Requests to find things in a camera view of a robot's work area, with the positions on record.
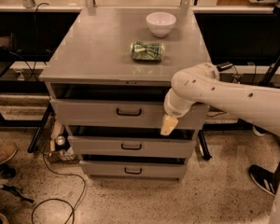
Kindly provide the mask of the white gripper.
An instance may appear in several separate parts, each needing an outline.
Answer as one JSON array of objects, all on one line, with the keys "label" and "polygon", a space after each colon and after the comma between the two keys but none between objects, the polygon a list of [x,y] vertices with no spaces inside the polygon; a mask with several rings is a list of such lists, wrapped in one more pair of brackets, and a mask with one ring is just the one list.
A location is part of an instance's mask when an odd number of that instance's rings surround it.
[{"label": "white gripper", "polygon": [[169,135],[177,126],[178,119],[184,117],[193,105],[194,102],[179,97],[173,89],[170,89],[163,103],[167,115],[163,116],[161,135]]}]

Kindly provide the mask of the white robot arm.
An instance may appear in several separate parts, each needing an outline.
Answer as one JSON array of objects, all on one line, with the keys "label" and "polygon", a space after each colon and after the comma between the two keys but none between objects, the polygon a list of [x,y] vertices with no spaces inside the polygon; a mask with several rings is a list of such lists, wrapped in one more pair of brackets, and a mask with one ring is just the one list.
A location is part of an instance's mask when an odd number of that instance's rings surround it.
[{"label": "white robot arm", "polygon": [[[173,75],[164,100],[161,134],[170,134],[195,103],[210,105],[280,137],[280,89],[222,82],[211,63],[200,63]],[[272,186],[276,194],[269,224],[280,224],[280,162]]]}]

